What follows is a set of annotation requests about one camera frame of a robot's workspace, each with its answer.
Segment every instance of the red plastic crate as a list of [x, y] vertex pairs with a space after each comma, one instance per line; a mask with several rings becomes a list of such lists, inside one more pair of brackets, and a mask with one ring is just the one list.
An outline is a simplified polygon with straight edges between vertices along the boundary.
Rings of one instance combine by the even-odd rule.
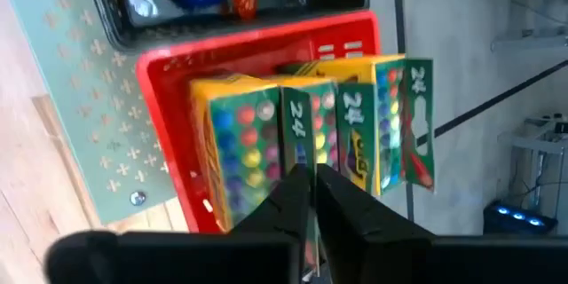
[[203, 204], [209, 197], [189, 121], [191, 79], [224, 72], [270, 75], [275, 66], [289, 62], [379, 52], [377, 19], [365, 11], [211, 37], [143, 54], [136, 70], [140, 89], [190, 231], [220, 232]]

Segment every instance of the screw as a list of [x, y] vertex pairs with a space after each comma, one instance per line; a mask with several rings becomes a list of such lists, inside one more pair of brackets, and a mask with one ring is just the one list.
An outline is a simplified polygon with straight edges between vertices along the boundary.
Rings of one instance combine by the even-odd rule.
[[140, 206], [146, 201], [146, 194], [142, 191], [133, 192], [130, 195], [130, 203], [134, 206]]

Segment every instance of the blue light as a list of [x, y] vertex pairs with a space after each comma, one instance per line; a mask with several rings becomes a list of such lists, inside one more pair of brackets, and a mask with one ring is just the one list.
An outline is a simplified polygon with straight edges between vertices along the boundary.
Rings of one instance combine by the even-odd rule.
[[529, 223], [534, 226], [543, 226], [544, 224], [538, 218], [531, 218]]

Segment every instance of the wooden floor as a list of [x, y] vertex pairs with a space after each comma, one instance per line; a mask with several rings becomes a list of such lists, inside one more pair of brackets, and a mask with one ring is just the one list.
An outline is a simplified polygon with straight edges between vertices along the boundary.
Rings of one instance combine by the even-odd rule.
[[0, 283], [44, 283], [47, 248], [73, 232], [187, 232], [178, 199], [100, 224], [9, 0], [0, 12]]

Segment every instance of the black basket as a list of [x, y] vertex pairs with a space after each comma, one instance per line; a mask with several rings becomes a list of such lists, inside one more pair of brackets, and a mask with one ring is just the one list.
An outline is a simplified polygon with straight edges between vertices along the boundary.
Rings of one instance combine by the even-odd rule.
[[183, 9], [178, 0], [136, 1], [142, 5], [132, 0], [95, 0], [106, 36], [118, 51], [140, 52], [210, 36], [351, 12], [366, 9], [369, 3], [368, 0], [258, 0], [256, 18], [242, 21], [233, 13], [219, 13], [219, 7], [191, 11]]

